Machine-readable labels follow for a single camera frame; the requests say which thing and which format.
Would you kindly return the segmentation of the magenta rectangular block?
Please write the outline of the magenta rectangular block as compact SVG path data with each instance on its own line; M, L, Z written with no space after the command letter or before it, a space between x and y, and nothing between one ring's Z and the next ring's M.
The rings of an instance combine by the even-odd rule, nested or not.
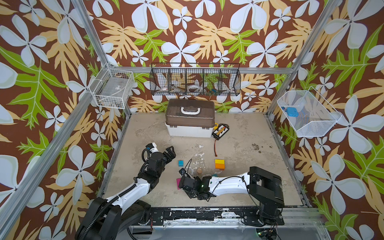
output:
M179 184L181 182L181 178L177 178L176 181L177 181L176 183L177 189L180 190L181 188L179 187Z

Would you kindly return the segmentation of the orange block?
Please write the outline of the orange block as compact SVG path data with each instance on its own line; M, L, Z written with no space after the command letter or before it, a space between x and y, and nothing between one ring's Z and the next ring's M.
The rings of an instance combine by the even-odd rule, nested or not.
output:
M215 169L218 169L218 170L225 170L225 164L215 164Z

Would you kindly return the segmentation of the yellow block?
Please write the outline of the yellow block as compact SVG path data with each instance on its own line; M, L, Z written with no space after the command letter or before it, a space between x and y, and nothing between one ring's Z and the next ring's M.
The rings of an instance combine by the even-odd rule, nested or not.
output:
M225 164L225 160L215 159L215 164L224 165Z

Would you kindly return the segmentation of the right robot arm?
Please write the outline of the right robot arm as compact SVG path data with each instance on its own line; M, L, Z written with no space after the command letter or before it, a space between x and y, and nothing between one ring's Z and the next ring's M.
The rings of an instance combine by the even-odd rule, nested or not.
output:
M230 177L191 177L187 170L179 170L179 188L191 199L209 202L226 194L246 194L257 210L245 212L243 224L253 227L284 225L282 211L285 206L280 176L259 167L250 167L247 173Z

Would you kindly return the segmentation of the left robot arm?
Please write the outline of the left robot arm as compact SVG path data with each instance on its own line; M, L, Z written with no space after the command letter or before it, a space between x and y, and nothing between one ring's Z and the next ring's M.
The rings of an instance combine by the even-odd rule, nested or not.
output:
M156 187L166 165L175 157L173 146L161 153L155 143L146 145L142 152L144 163L134 182L112 197L96 198L89 206L75 239L115 240L118 234L129 226L140 221L147 222L151 206L140 198Z

